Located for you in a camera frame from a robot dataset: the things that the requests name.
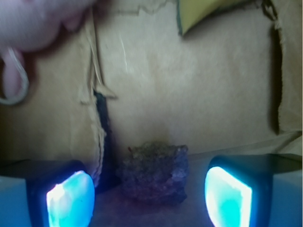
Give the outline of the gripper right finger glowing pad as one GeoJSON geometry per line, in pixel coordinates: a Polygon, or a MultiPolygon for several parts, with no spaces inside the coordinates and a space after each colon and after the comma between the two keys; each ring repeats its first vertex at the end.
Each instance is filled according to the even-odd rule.
{"type": "Polygon", "coordinates": [[[215,227],[301,227],[303,158],[295,154],[218,155],[205,175],[215,227]]]}

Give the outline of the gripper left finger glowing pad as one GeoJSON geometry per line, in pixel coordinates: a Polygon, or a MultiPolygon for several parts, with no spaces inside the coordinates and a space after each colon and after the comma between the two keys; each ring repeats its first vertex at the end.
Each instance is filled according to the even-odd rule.
{"type": "Polygon", "coordinates": [[[78,160],[2,160],[2,227],[87,227],[95,187],[78,160]]]}

